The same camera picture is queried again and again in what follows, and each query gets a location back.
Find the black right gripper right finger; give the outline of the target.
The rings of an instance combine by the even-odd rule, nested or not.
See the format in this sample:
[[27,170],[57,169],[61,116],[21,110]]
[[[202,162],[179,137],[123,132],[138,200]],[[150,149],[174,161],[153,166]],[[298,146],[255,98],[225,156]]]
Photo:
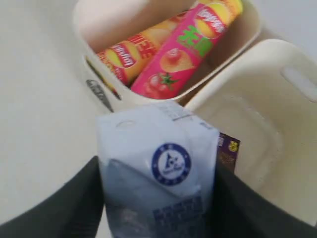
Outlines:
[[271,204],[221,162],[210,213],[212,238],[315,238],[316,228]]

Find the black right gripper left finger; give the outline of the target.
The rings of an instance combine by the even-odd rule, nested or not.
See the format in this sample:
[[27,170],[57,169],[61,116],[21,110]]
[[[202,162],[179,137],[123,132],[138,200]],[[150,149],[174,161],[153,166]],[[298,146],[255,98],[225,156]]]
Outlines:
[[94,238],[104,208],[98,157],[94,156],[49,198],[1,224],[2,238]]

